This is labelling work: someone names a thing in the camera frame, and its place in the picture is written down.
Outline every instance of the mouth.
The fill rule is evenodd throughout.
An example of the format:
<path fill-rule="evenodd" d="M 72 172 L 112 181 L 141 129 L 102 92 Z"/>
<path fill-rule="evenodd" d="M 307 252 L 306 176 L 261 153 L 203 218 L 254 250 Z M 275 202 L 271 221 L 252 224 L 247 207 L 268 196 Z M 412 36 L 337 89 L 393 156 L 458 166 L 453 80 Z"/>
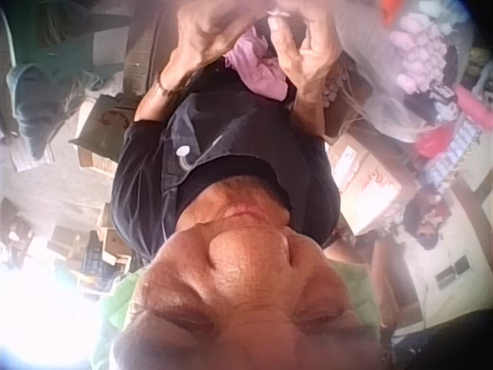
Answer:
<path fill-rule="evenodd" d="M 269 217 L 259 207 L 251 206 L 249 204 L 236 204 L 232 207 L 228 207 L 223 214 L 223 218 L 233 218 L 248 216 L 262 224 L 270 224 Z"/>

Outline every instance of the pink yarn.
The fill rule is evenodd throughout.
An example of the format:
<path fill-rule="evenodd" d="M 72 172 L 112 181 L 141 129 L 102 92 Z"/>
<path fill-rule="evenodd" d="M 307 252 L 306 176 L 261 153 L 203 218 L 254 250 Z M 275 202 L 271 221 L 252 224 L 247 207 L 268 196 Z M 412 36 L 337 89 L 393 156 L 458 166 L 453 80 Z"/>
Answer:
<path fill-rule="evenodd" d="M 237 71 L 253 93 L 283 101 L 287 96 L 286 75 L 279 67 L 277 58 L 264 58 L 268 47 L 266 39 L 259 37 L 255 27 L 252 27 L 224 55 L 226 67 Z"/>

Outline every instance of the bracelet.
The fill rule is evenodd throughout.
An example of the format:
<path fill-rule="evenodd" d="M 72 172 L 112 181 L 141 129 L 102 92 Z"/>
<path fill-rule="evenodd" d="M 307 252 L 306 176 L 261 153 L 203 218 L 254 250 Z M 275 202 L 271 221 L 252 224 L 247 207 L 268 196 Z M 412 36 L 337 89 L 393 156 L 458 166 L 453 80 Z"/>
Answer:
<path fill-rule="evenodd" d="M 175 96 L 177 94 L 180 94 L 184 89 L 188 87 L 190 84 L 191 79 L 188 79 L 183 87 L 180 87 L 179 89 L 165 89 L 163 84 L 161 83 L 161 73 L 159 73 L 156 77 L 156 81 L 154 82 L 154 86 L 158 90 L 159 94 L 164 97 L 171 97 Z"/>

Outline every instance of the red object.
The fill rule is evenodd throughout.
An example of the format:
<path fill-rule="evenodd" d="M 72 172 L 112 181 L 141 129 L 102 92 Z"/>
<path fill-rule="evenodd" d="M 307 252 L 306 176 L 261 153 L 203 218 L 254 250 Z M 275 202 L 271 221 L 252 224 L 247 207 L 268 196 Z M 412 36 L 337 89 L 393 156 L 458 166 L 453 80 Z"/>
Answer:
<path fill-rule="evenodd" d="M 429 133 L 422 133 L 414 143 L 416 150 L 426 158 L 435 158 L 447 150 L 454 137 L 454 123 L 445 123 Z"/>
<path fill-rule="evenodd" d="M 493 112 L 461 85 L 457 85 L 454 90 L 458 97 L 459 108 L 484 130 L 492 131 Z"/>
<path fill-rule="evenodd" d="M 395 17 L 401 10 L 404 0 L 381 0 L 382 16 L 386 26 L 394 23 Z"/>

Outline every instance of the hand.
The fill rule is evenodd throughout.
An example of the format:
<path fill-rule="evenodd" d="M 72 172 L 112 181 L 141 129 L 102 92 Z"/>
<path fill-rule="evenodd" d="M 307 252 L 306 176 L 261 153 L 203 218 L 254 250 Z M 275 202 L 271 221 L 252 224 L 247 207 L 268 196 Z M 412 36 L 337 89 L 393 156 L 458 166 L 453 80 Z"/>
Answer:
<path fill-rule="evenodd" d="M 281 69 L 297 87 L 298 93 L 320 99 L 330 67 L 341 49 L 334 21 L 326 7 L 315 2 L 280 2 L 283 11 L 297 11 L 307 24 L 307 35 L 298 50 L 289 25 L 282 17 L 270 17 L 272 43 Z"/>
<path fill-rule="evenodd" d="M 229 52 L 257 19 L 265 16 L 262 0 L 193 0 L 178 11 L 178 48 L 172 58 L 196 71 Z"/>

